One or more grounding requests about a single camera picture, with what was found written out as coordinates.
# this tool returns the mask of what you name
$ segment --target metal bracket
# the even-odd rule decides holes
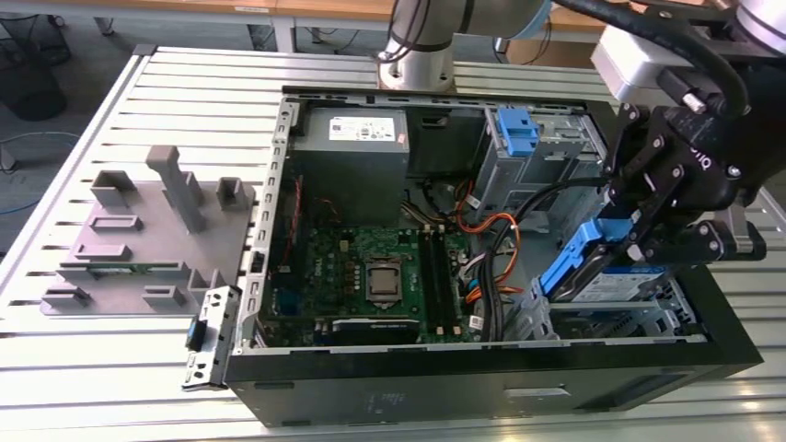
[[[233,285],[209,290],[189,330],[185,391],[226,390],[223,374],[233,346],[241,290]]]
[[[716,221],[726,224],[737,243],[737,253],[752,253],[753,239],[748,234],[746,208],[734,203],[726,210],[716,212]]]

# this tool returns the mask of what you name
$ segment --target trash bin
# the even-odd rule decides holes
[[[30,122],[52,118],[67,105],[48,63],[14,39],[0,39],[0,102]]]
[[[60,31],[62,17],[2,13],[0,25],[20,46],[40,53],[50,66],[63,64],[71,58],[71,49]]]

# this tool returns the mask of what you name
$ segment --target motherboard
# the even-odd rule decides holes
[[[282,344],[466,342],[454,275],[467,246],[443,228],[311,229],[301,287],[275,288]]]

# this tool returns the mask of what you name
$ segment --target aluminum profile table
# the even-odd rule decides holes
[[[68,255],[102,169],[155,180],[154,144],[181,147],[199,180],[237,176],[262,195],[283,85],[377,86],[361,57],[161,48],[135,55],[0,266],[0,440],[778,440],[786,435],[786,217],[768,192],[748,216],[764,262],[714,266],[765,363],[626,413],[358,427],[266,429],[231,391],[185,393],[189,319],[60,319],[40,296]],[[593,71],[455,64],[458,93],[613,101]]]

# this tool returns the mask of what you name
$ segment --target ram slot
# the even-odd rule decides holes
[[[454,290],[451,288],[451,264],[445,246],[445,235],[435,233],[431,241],[431,255],[434,263],[434,286],[439,297],[441,323],[446,334],[458,331],[455,317]]]
[[[418,233],[418,253],[421,255],[421,287],[426,303],[426,329],[430,333],[442,331],[439,320],[439,293],[435,290],[435,272],[433,258],[433,233]]]

